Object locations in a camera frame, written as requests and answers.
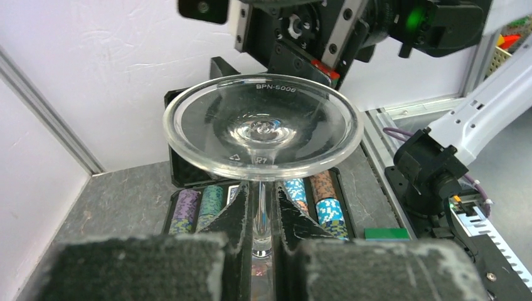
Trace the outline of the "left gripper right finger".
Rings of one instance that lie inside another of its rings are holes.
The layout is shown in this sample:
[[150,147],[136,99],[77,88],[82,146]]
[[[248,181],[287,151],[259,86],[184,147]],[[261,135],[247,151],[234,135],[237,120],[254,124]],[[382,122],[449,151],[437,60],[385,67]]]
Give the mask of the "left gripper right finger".
[[476,268],[445,240],[345,241],[272,193],[276,300],[487,300]]

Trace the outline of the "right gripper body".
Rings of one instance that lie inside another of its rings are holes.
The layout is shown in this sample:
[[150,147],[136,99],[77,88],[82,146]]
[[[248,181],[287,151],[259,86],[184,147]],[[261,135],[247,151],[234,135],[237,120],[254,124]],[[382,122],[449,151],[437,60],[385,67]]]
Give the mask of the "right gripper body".
[[235,1],[235,49],[268,73],[342,85],[370,32],[374,1]]

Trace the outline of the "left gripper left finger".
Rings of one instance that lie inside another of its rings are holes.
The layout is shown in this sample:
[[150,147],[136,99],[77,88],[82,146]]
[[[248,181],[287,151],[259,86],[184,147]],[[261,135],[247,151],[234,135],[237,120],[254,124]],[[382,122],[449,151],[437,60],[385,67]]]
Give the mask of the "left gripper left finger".
[[250,300],[250,184],[191,234],[56,244],[20,300]]

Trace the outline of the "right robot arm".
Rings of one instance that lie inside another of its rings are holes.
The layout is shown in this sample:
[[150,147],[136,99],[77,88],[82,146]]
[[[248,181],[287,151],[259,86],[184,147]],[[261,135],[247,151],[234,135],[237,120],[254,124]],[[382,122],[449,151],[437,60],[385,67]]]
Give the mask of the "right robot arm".
[[[353,60],[368,61],[391,37],[399,55],[446,56],[478,44],[530,1],[231,1],[236,49],[275,73],[319,72],[339,87]],[[531,106],[531,40],[450,112],[415,132],[386,178],[418,238],[456,238],[449,199],[481,150]]]

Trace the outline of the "clear flute glass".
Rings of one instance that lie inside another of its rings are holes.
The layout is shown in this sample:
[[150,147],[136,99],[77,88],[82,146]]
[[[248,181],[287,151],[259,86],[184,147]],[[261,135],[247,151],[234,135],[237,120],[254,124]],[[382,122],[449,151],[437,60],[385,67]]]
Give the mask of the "clear flute glass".
[[286,180],[324,172],[359,146],[360,111],[334,89],[287,75],[232,75],[181,92],[163,118],[168,144],[193,166],[243,186],[234,202],[205,226],[241,227],[218,300],[248,300],[253,260],[266,263],[269,290],[282,273],[282,256],[303,240],[328,238],[323,223],[340,215],[331,198],[325,216],[308,217],[286,192]]

